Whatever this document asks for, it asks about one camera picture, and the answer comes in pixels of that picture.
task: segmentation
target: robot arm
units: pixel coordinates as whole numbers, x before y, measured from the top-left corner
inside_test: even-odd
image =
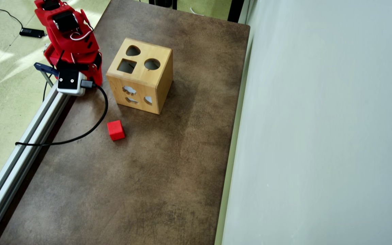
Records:
[[[102,56],[84,11],[75,11],[61,0],[35,0],[34,11],[45,26],[51,44],[44,55],[57,70],[80,71],[87,79],[102,84]]]

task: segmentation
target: brown table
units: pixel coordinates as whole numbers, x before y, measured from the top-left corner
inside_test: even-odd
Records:
[[[249,26],[112,0],[95,35],[107,116],[48,149],[0,244],[213,244]],[[126,37],[173,49],[160,115],[115,103],[105,73]],[[76,99],[54,141],[86,132],[103,104],[96,91]],[[115,120],[126,138],[113,142]]]

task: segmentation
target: red cube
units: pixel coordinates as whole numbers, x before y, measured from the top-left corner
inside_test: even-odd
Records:
[[[120,140],[121,138],[125,138],[125,133],[123,132],[122,123],[120,120],[111,121],[107,124],[109,129],[109,135],[113,141]]]

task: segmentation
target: tiled floor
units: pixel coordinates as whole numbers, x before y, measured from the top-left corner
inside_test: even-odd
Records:
[[[68,0],[83,9],[93,26],[98,23],[110,0]],[[190,7],[209,17],[227,19],[231,0],[178,0],[178,10]],[[34,14],[33,0],[0,0],[0,9],[8,10],[25,27],[44,29]],[[42,103],[45,80],[33,64],[46,63],[43,56],[48,37],[19,36],[20,25],[0,11],[0,170]]]

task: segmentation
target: heart-shaped hole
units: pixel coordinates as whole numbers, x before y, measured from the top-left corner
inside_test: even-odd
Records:
[[[140,54],[140,49],[134,45],[129,46],[128,49],[126,50],[127,56],[137,56],[139,54]]]
[[[137,91],[133,88],[131,88],[130,86],[125,86],[122,88],[123,92],[127,93],[128,95],[134,96]]]
[[[128,103],[131,103],[131,104],[138,104],[138,101],[135,100],[135,99],[131,99],[131,98],[128,98],[128,97],[126,97],[125,99],[126,99],[126,101],[128,101]]]

